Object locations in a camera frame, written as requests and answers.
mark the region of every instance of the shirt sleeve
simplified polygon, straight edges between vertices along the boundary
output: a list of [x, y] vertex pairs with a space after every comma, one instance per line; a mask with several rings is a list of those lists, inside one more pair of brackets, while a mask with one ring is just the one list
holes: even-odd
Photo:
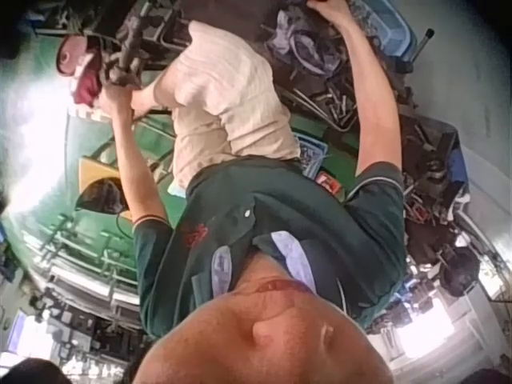
[[151, 328], [150, 304], [154, 283], [172, 235], [171, 226], [156, 218], [139, 221], [134, 229], [141, 321], [148, 334]]
[[406, 275], [402, 173], [388, 162], [373, 164], [358, 176], [345, 208], [370, 243], [362, 257], [374, 268], [362, 271], [361, 280], [377, 301], [363, 309], [358, 319], [368, 326]]

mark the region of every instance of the cluttered workbench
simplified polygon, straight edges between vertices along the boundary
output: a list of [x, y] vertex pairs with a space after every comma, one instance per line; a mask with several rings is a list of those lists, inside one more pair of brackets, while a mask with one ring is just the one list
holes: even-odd
[[[189, 20], [227, 29], [267, 58], [292, 112], [307, 177], [340, 201], [354, 183], [358, 115], [342, 37], [301, 1], [234, 6], [225, 0], [205, 13], [207, 3], [70, 1], [36, 8], [26, 20], [30, 37], [22, 53], [0, 68], [11, 196], [2, 221], [13, 250], [48, 294], [130, 328], [140, 327], [130, 213], [110, 121], [97, 98], [106, 81], [141, 86], [155, 78], [190, 43]], [[480, 261], [470, 246], [454, 246], [463, 230], [477, 237], [470, 224], [458, 222], [469, 191], [457, 131], [417, 116], [406, 86], [434, 32], [418, 43], [387, 0], [352, 7], [386, 69], [402, 123], [410, 275], [401, 296], [368, 329], [378, 333], [428, 311], [435, 282], [463, 295], [478, 280]], [[170, 171], [170, 113], [151, 111], [134, 134], [176, 224], [186, 200]]]

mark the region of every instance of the workshop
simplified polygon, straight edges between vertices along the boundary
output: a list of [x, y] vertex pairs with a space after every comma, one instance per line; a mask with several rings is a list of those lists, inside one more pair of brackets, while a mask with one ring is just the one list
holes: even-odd
[[2, 16], [0, 383], [512, 383], [510, 52], [477, 3]]

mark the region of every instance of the cable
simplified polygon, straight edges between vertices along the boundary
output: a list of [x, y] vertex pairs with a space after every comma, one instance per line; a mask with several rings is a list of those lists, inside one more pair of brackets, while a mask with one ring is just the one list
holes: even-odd
[[133, 240], [134, 238], [132, 238], [131, 236], [129, 236], [124, 230], [121, 229], [121, 225], [119, 224], [119, 218], [121, 217], [121, 213], [122, 212], [119, 212], [116, 217], [115, 217], [115, 225], [117, 226], [118, 228], [118, 231], [121, 232], [121, 234], [125, 237], [125, 238], [128, 238], [129, 240]]

